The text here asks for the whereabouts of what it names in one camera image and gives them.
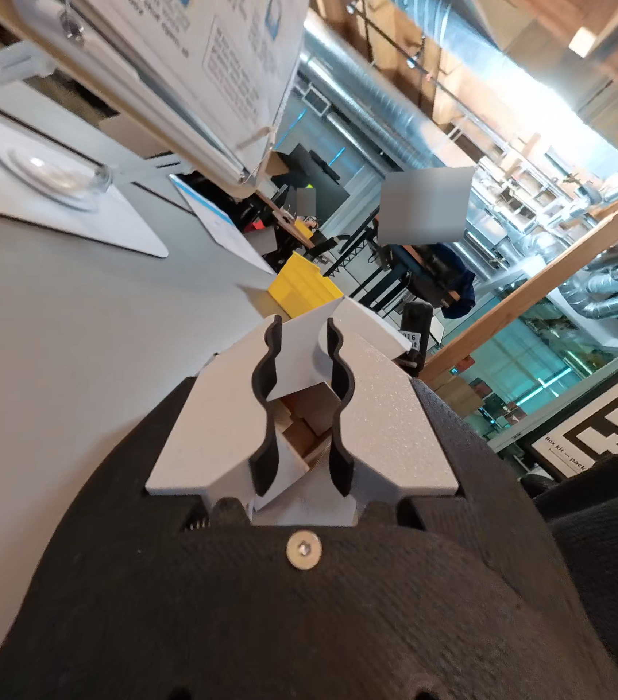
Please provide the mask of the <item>grey desk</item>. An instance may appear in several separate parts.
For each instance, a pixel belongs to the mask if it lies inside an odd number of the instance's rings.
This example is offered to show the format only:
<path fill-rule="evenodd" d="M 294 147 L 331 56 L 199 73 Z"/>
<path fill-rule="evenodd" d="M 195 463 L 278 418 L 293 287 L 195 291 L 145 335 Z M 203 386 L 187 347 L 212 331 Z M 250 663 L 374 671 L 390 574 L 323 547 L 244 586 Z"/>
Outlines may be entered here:
<path fill-rule="evenodd" d="M 0 218 L 0 644 L 104 458 L 263 317 L 271 275 L 220 247 L 170 183 L 122 194 L 158 259 Z"/>

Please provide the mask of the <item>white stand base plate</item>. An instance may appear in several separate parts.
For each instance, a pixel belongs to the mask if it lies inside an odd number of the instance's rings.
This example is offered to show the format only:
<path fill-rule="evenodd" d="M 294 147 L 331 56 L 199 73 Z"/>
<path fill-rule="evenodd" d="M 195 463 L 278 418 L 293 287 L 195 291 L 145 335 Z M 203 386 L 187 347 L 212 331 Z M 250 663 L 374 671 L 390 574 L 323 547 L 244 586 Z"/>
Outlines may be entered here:
<path fill-rule="evenodd" d="M 112 185 L 100 196 L 95 212 L 69 209 L 18 179 L 8 168 L 11 149 L 68 170 L 90 174 L 95 168 L 0 119 L 0 216 L 20 223 L 73 234 L 87 240 L 167 258 L 168 249 L 132 205 Z"/>

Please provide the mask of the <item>framed marker sign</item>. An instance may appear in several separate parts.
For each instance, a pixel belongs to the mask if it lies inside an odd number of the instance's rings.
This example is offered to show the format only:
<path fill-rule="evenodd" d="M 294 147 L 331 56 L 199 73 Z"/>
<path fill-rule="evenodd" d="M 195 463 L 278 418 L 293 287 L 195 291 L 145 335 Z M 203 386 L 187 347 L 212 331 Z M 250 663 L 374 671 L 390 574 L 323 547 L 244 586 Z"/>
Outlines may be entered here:
<path fill-rule="evenodd" d="M 519 439 L 527 466 L 556 481 L 618 455 L 618 372 Z"/>

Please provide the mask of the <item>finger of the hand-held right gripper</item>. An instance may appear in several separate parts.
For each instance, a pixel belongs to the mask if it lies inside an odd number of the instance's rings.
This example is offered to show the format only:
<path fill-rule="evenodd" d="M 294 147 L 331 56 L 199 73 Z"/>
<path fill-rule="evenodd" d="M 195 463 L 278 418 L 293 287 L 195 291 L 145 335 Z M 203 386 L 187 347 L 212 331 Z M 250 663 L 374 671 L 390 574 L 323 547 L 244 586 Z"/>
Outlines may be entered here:
<path fill-rule="evenodd" d="M 390 360 L 411 350 L 411 342 L 374 311 L 343 298 L 335 309 L 335 322 L 341 331 L 357 334 Z"/>

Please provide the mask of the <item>large silver ventilation duct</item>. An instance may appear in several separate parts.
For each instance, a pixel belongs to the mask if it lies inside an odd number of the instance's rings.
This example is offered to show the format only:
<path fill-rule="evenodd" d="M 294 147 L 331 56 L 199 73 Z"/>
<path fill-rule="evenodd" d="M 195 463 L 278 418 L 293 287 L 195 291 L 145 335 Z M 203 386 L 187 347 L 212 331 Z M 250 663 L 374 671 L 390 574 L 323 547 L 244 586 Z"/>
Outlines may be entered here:
<path fill-rule="evenodd" d="M 511 138 L 476 105 L 489 97 L 439 36 L 420 27 L 408 1 L 311 1 L 303 74 L 335 95 L 341 113 L 392 157 L 407 164 L 428 155 L 445 164 L 486 156 L 500 164 Z"/>

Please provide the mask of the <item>yellow plastic bin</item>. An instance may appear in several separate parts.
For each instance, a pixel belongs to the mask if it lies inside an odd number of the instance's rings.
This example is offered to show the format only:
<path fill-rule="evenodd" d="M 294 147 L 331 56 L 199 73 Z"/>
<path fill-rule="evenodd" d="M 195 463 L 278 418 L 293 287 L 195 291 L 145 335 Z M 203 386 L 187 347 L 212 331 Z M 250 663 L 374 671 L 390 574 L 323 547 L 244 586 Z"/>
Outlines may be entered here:
<path fill-rule="evenodd" d="M 317 265 L 296 252 L 269 285 L 268 293 L 290 319 L 344 297 Z"/>

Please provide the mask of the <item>wooden board with papers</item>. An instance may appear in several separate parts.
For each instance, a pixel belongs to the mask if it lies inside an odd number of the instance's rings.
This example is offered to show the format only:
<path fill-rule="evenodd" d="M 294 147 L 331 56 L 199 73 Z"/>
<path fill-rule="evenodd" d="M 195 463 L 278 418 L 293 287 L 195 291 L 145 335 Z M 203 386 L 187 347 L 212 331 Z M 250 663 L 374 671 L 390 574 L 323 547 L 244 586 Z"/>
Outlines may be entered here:
<path fill-rule="evenodd" d="M 0 24 L 229 195 L 263 179 L 308 1 L 0 1 Z"/>

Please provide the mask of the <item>black monitor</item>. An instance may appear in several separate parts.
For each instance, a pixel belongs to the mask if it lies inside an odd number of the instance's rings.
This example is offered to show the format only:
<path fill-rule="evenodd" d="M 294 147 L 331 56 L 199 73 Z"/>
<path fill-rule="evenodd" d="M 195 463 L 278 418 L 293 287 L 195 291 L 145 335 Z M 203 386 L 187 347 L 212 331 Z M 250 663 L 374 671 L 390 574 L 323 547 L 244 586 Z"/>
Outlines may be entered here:
<path fill-rule="evenodd" d="M 320 224 L 326 223 L 349 198 L 347 190 L 340 185 L 337 175 L 314 151 L 307 151 L 298 144 L 289 154 L 275 152 L 287 172 L 271 177 L 279 189 L 308 188 L 315 191 L 315 217 Z"/>

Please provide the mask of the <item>laminated paper sheet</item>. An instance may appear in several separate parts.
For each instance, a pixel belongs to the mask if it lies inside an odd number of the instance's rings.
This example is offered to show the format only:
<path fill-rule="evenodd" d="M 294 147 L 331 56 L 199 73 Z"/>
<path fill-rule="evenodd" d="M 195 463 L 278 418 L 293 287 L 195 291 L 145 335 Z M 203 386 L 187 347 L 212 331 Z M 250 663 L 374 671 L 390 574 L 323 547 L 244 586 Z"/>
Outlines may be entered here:
<path fill-rule="evenodd" d="M 171 174 L 168 178 L 216 244 L 257 269 L 271 276 L 275 275 L 225 212 L 199 195 L 178 176 Z"/>

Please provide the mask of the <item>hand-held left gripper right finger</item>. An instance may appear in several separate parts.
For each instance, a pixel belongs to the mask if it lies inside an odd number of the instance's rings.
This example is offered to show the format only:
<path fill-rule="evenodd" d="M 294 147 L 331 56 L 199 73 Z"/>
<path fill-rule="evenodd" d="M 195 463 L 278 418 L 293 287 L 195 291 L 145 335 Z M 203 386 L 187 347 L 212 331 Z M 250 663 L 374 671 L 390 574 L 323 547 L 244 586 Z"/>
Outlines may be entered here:
<path fill-rule="evenodd" d="M 334 318 L 327 320 L 331 389 L 329 474 L 354 499 L 449 497 L 459 482 L 411 378 Z"/>

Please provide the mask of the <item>wooden beam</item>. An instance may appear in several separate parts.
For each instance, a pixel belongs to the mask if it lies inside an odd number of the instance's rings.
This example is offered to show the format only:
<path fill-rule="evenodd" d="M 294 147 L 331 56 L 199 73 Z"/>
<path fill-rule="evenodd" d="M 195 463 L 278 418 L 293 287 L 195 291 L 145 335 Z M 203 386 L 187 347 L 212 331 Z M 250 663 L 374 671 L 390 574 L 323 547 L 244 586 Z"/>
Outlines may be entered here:
<path fill-rule="evenodd" d="M 430 356 L 419 373 L 419 380 L 432 383 L 473 351 L 492 339 L 534 304 L 575 275 L 597 255 L 618 243 L 618 211 L 604 218 L 593 229 L 564 250 L 536 275 L 528 279 L 503 301 L 454 340 Z"/>

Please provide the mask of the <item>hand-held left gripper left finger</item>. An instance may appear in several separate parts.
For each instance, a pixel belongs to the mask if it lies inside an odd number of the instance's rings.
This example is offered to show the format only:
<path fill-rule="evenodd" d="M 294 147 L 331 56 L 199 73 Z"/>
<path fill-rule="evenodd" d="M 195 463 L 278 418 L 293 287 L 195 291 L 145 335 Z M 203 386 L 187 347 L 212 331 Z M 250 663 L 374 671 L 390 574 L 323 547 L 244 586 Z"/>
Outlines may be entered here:
<path fill-rule="evenodd" d="M 194 377 L 146 482 L 148 494 L 255 499 L 269 491 L 279 450 L 268 397 L 281 344 L 281 317 L 270 316 Z"/>

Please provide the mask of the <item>white cardboard box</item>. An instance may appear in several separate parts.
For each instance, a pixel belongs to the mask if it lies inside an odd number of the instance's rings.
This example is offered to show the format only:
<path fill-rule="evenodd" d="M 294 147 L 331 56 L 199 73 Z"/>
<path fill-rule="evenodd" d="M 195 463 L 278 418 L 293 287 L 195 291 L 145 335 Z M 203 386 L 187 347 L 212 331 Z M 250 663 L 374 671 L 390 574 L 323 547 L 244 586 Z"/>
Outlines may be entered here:
<path fill-rule="evenodd" d="M 351 526 L 356 502 L 329 475 L 328 456 L 310 468 L 280 424 L 279 399 L 321 384 L 331 365 L 320 346 L 335 302 L 280 323 L 274 316 L 195 378 L 151 473 L 149 493 L 198 496 L 206 521 L 225 498 L 271 526 Z"/>

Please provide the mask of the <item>round stand foot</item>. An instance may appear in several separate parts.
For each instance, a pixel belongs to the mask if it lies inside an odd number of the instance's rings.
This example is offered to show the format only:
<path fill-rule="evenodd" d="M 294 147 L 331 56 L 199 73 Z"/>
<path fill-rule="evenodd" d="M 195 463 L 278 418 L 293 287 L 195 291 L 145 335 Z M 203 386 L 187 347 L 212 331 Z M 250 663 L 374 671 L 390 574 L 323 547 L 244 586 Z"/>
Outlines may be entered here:
<path fill-rule="evenodd" d="M 113 172 L 104 165 L 87 174 L 15 149 L 7 152 L 7 165 L 18 179 L 38 193 L 80 212 L 95 212 L 100 196 L 113 185 Z"/>

